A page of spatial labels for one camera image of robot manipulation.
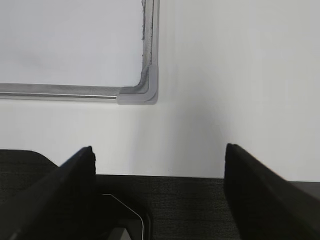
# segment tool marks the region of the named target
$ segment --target white wall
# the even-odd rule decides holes
[[[228,142],[293,181],[320,181],[317,0],[161,0],[154,106],[0,101],[0,148],[98,174],[221,178]]]

